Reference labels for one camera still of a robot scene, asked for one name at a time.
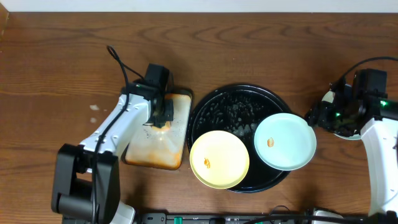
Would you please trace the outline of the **green and yellow sponge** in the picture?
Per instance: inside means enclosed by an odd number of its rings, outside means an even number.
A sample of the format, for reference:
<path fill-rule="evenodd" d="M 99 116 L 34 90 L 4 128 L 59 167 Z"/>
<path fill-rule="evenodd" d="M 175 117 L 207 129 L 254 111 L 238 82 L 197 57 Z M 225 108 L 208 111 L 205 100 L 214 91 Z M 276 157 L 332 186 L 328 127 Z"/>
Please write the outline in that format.
<path fill-rule="evenodd" d="M 153 125 L 152 129 L 156 130 L 156 131 L 167 131 L 169 130 L 171 127 L 171 123 L 170 121 L 167 121 L 165 123 L 159 124 L 158 126 Z"/>

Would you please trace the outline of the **mint green plate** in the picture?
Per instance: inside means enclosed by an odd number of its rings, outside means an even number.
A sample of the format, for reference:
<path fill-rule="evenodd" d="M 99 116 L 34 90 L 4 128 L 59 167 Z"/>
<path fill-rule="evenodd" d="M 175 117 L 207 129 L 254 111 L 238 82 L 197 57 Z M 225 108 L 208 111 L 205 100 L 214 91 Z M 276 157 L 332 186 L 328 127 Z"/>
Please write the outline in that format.
<path fill-rule="evenodd" d="M 313 128 L 294 114 L 273 114 L 258 125 L 254 147 L 261 161 L 283 171 L 307 165 L 315 155 L 317 139 Z"/>
<path fill-rule="evenodd" d="M 329 102 L 329 103 L 332 103 L 333 100 L 334 100 L 334 96 L 335 96 L 335 93 L 334 93 L 334 92 L 328 91 L 328 92 L 323 96 L 322 101 L 327 101 L 327 102 Z M 338 136 L 338 137 L 341 138 L 341 139 L 350 140 L 350 141 L 358 141 L 358 140 L 361 139 L 361 136 L 360 136 L 359 134 L 355 134 L 355 135 L 350 136 L 350 137 L 344 137 L 344 136 L 340 136 L 340 135 L 338 135 L 338 134 L 335 134 L 335 136 Z"/>

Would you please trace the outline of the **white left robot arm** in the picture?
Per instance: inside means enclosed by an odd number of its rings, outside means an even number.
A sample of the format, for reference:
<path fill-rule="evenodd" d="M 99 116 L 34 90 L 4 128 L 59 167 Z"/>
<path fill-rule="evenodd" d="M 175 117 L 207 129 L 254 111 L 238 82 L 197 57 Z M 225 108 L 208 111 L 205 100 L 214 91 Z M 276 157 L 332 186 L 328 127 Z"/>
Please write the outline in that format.
<path fill-rule="evenodd" d="M 57 153 L 51 209 L 77 223 L 132 223 L 136 211 L 120 200 L 119 160 L 133 131 L 171 118 L 166 84 L 130 83 L 100 127 L 79 145 Z"/>

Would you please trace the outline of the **rectangular soapy baking tray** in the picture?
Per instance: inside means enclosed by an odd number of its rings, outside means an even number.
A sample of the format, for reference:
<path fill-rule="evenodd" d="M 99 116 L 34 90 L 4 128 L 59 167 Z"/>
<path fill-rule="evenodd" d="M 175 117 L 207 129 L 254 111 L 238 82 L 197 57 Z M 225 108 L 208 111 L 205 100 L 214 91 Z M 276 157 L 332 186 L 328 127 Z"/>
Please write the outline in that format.
<path fill-rule="evenodd" d="M 193 93 L 177 89 L 165 98 L 173 101 L 173 120 L 162 128 L 149 125 L 137 128 L 122 154 L 125 164 L 166 170 L 177 170 L 181 166 Z"/>

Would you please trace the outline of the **round black tray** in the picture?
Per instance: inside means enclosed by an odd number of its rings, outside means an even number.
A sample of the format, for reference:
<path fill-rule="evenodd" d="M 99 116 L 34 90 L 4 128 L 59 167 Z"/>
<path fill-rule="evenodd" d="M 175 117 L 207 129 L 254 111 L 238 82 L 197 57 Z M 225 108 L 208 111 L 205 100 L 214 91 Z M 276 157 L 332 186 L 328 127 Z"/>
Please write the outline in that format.
<path fill-rule="evenodd" d="M 207 94 L 189 117 L 186 143 L 193 143 L 209 131 L 227 131 L 246 146 L 250 165 L 245 178 L 232 192 L 255 193 L 272 188 L 289 174 L 265 164 L 254 147 L 254 133 L 265 118 L 277 113 L 291 113 L 287 103 L 272 91 L 256 85 L 226 85 Z"/>

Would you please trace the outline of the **pale yellow plate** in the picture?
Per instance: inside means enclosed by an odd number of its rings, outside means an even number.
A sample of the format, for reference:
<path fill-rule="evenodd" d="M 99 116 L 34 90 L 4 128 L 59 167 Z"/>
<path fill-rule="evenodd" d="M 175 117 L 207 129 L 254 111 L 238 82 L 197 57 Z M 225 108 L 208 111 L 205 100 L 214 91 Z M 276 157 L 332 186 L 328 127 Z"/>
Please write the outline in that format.
<path fill-rule="evenodd" d="M 195 177 L 214 189 L 238 185 L 245 178 L 249 164 L 244 143 L 226 131 L 202 134 L 190 150 L 190 166 Z"/>

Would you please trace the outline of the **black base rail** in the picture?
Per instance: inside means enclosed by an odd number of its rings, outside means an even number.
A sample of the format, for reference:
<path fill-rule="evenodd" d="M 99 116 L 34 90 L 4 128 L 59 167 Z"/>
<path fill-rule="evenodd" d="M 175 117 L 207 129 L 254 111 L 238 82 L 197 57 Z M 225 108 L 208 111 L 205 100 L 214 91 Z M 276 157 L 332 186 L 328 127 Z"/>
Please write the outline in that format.
<path fill-rule="evenodd" d="M 132 223 L 133 224 L 174 224 L 174 223 L 197 223 L 197 224 L 207 224 L 207 223 L 245 223 L 251 220 L 256 220 L 262 217 L 268 216 L 279 216 L 279 215 L 315 215 L 322 217 L 333 217 L 333 218 L 344 218 L 352 222 L 363 223 L 367 215 L 354 214 L 345 215 L 336 213 L 333 210 L 327 210 L 325 208 L 311 208 L 307 209 L 303 213 L 289 210 L 284 205 L 278 205 L 274 207 L 268 214 L 262 213 L 260 215 L 245 215 L 245 214 L 205 214 L 205 213 L 168 213 L 168 212 L 152 212 L 152 213 L 136 213 Z M 74 218 L 62 217 L 62 224 L 66 223 L 90 223 L 84 220 L 77 220 Z M 266 221 L 259 223 L 327 223 L 319 221 L 295 221 L 295 220 L 275 220 Z"/>

